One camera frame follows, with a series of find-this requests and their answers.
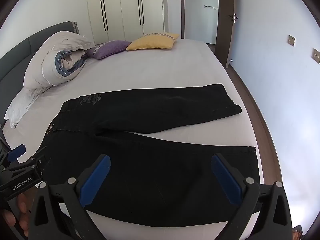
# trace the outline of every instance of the cabinet door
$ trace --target cabinet door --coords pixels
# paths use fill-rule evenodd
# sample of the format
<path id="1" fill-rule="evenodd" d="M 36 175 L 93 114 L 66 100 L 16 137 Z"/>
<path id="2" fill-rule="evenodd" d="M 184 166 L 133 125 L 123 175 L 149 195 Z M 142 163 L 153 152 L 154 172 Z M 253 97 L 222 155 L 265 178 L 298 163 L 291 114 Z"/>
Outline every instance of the cabinet door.
<path id="1" fill-rule="evenodd" d="M 102 10 L 102 0 L 87 0 L 90 23 L 94 42 L 100 44 L 109 41 L 105 17 Z"/>
<path id="2" fill-rule="evenodd" d="M 120 0 L 102 1 L 109 40 L 125 40 Z"/>
<path id="3" fill-rule="evenodd" d="M 143 33 L 164 31 L 163 0 L 141 0 Z"/>
<path id="4" fill-rule="evenodd" d="M 134 41 L 143 35 L 140 2 L 141 0 L 121 0 L 126 41 Z"/>

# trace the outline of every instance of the wooden floor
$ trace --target wooden floor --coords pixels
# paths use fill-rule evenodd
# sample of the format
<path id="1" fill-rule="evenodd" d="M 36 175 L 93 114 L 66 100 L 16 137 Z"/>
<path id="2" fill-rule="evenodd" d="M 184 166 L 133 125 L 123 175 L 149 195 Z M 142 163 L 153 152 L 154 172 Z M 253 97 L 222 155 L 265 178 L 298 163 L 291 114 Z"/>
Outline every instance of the wooden floor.
<path id="1" fill-rule="evenodd" d="M 208 44 L 211 51 L 214 53 L 214 45 Z M 243 83 L 237 72 L 229 64 L 228 68 L 225 68 L 231 81 L 233 82 L 236 90 L 238 91 L 245 108 L 247 109 L 254 134 L 257 139 L 258 148 L 260 152 L 260 158 L 262 163 L 264 183 L 272 185 L 275 181 L 281 181 L 281 171 L 269 129 L 263 119 L 263 116 L 254 101 L 251 93 L 246 85 Z"/>

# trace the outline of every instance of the blue gripper pad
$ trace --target blue gripper pad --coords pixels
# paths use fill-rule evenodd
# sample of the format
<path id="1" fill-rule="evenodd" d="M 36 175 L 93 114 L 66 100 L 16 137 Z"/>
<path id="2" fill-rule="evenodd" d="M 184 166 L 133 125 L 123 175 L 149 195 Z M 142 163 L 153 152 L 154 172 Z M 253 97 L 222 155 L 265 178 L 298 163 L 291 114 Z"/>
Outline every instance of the blue gripper pad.
<path id="1" fill-rule="evenodd" d="M 111 167 L 109 156 L 105 156 L 80 189 L 79 202 L 82 207 L 92 203 Z"/>
<path id="2" fill-rule="evenodd" d="M 211 170 L 215 174 L 229 202 L 240 206 L 242 203 L 241 187 L 217 155 L 211 158 Z"/>
<path id="3" fill-rule="evenodd" d="M 13 163 L 25 152 L 26 147 L 23 144 L 20 144 L 18 147 L 14 148 L 11 152 L 8 153 L 7 160 Z"/>

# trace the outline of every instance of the screw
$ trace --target screw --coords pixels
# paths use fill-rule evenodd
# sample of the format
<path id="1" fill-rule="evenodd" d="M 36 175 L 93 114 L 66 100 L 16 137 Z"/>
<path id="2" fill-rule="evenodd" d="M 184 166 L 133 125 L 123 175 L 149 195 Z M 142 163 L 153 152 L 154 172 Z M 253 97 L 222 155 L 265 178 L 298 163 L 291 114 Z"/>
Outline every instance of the screw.
<path id="1" fill-rule="evenodd" d="M 254 179 L 253 179 L 253 178 L 250 178 L 250 177 L 247 177 L 247 178 L 245 179 L 245 181 L 246 181 L 247 183 L 249 183 L 249 184 L 253 184 L 253 183 L 254 183 Z"/>
<path id="2" fill-rule="evenodd" d="M 47 186 L 47 184 L 45 182 L 41 182 L 39 185 L 40 188 L 44 188 L 45 186 Z"/>
<path id="3" fill-rule="evenodd" d="M 73 178 L 73 177 L 72 177 L 72 178 L 69 178 L 69 179 L 68 179 L 68 183 L 69 183 L 69 184 L 74 184 L 75 182 L 76 182 L 76 178 Z"/>
<path id="4" fill-rule="evenodd" d="M 277 181 L 277 182 L 276 182 L 276 186 L 277 186 L 277 187 L 282 187 L 282 183 L 281 183 L 280 181 Z"/>

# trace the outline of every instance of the black jeans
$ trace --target black jeans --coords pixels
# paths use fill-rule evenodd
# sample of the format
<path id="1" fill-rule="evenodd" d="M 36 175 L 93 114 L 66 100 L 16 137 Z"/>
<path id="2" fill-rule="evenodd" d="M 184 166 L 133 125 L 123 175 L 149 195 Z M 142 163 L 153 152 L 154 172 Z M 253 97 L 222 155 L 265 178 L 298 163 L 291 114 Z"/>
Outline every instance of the black jeans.
<path id="1" fill-rule="evenodd" d="M 78 177 L 104 153 L 111 158 L 111 169 L 87 210 L 154 227 L 227 221 L 237 207 L 228 202 L 211 172 L 211 157 L 223 154 L 244 177 L 259 182 L 255 147 L 179 143 L 128 131 L 159 132 L 240 112 L 221 84 L 124 90 L 69 100 L 40 146 L 48 146 L 44 179 L 58 184 Z"/>

